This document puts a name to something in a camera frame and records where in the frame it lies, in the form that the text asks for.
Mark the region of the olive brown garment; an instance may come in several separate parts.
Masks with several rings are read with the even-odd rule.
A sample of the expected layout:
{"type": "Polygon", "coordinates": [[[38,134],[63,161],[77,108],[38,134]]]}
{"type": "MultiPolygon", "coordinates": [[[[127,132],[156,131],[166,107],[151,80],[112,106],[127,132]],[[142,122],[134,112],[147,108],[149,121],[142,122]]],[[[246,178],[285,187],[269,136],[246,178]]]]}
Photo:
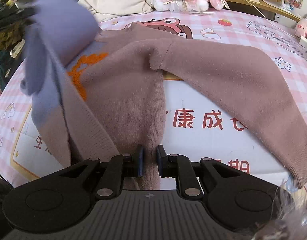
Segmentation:
{"type": "Polygon", "coordinates": [[[21,41],[24,36],[24,28],[24,21],[19,21],[11,25],[11,27],[1,31],[0,51],[11,49],[14,44],[17,44],[19,41],[21,41]]]}

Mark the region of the white wrist watch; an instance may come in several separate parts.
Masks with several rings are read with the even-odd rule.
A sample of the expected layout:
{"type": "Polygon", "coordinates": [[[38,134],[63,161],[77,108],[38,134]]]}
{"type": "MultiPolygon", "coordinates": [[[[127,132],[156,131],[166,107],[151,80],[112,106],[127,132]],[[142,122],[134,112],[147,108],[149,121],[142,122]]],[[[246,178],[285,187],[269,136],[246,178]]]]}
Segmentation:
{"type": "Polygon", "coordinates": [[[10,56],[13,59],[15,59],[22,52],[24,45],[25,45],[25,39],[22,39],[16,44],[16,46],[13,49],[11,49],[10,56]]]}

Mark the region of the dark green garment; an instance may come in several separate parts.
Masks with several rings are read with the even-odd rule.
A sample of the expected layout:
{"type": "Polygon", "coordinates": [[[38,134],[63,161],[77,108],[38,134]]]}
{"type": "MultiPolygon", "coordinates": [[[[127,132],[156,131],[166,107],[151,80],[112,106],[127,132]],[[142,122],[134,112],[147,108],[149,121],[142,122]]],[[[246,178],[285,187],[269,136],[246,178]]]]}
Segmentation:
{"type": "Polygon", "coordinates": [[[7,72],[11,69],[15,59],[9,50],[0,50],[0,90],[3,91],[8,83],[7,72]]]}

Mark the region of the small pink pig plush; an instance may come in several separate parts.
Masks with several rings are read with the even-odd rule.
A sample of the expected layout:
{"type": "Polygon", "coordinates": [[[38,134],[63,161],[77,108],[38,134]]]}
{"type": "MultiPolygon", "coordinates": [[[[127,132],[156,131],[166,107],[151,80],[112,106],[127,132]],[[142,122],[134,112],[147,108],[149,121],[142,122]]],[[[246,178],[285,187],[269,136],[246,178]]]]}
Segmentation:
{"type": "Polygon", "coordinates": [[[307,39],[307,19],[302,18],[295,27],[296,37],[303,37],[307,39]]]}

